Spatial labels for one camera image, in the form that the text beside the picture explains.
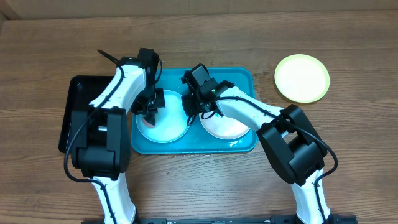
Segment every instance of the wooden table surface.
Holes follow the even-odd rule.
[[[80,223],[103,217],[90,184],[70,181],[57,149],[69,81],[114,75],[116,57],[154,48],[165,68],[245,67],[256,98],[275,88],[286,56],[329,70],[320,101],[299,105],[339,158],[324,179],[333,211],[360,223],[398,220],[398,11],[6,21],[0,35],[0,223]],[[325,158],[326,169],[333,165]],[[79,176],[79,170],[72,170]],[[258,145],[247,154],[133,153],[130,196],[141,218],[266,217],[295,213],[289,184]]]

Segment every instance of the tray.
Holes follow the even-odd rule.
[[[189,68],[163,69],[156,88],[172,90],[181,95],[189,93],[188,86],[183,85],[180,78]],[[247,95],[254,97],[253,77],[244,68],[209,68],[211,77],[218,82],[227,80],[234,83]],[[136,116],[132,116],[131,145],[141,154],[212,154],[230,152],[249,152],[256,146],[257,134],[250,130],[244,136],[233,139],[218,139],[209,134],[201,125],[199,116],[189,127],[185,135],[170,143],[155,143],[146,139],[138,130]]]

